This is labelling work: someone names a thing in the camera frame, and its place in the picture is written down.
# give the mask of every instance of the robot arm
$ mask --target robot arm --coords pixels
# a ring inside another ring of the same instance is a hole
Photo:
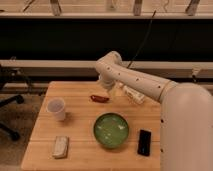
[[[107,90],[110,90],[114,86],[115,80],[118,80],[148,97],[161,102],[165,93],[177,85],[174,81],[133,71],[121,65],[121,56],[115,51],[108,53],[96,62],[95,68],[100,73],[100,83]]]
[[[95,68],[104,88],[110,90],[118,80],[161,103],[161,171],[212,171],[212,95],[197,84],[136,72],[121,62],[117,52],[110,52]]]

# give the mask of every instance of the gray floor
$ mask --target gray floor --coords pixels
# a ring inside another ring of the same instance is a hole
[[[0,100],[12,95],[0,95]],[[13,102],[0,108],[0,122],[20,133],[20,140],[13,142],[0,130],[0,170],[19,171],[35,120],[39,113],[44,95],[23,95],[25,102]]]

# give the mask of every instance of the black wall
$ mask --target black wall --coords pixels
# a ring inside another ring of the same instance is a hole
[[[131,60],[149,19],[0,19],[0,59]],[[213,20],[153,20],[136,60],[213,61]]]

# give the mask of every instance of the chair leg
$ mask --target chair leg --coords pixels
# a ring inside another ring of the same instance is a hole
[[[17,141],[20,138],[20,135],[18,132],[15,132],[11,130],[10,128],[6,127],[5,125],[0,123],[0,128],[3,129],[5,132],[7,132],[10,135],[11,140]]]
[[[0,101],[0,107],[5,106],[13,101],[16,101],[16,103],[21,104],[24,102],[24,98],[21,95],[16,95],[16,96],[10,97],[9,99]],[[6,127],[5,125],[3,125],[1,123],[0,123],[0,128],[10,135],[11,140],[13,140],[13,141],[19,140],[20,135],[18,132],[11,130],[10,128]]]
[[[21,95],[10,97],[9,99],[0,101],[0,107],[5,106],[13,101],[16,101],[18,104],[21,104],[24,102],[24,98]]]

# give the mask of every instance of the chair wheel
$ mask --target chair wheel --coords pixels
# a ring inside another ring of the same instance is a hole
[[[17,140],[20,139],[20,135],[19,135],[18,132],[13,132],[13,133],[10,134],[10,138],[11,138],[12,141],[17,141]]]
[[[16,98],[16,102],[17,102],[18,104],[21,104],[21,103],[24,102],[24,98],[23,98],[21,95],[18,95],[17,98]]]

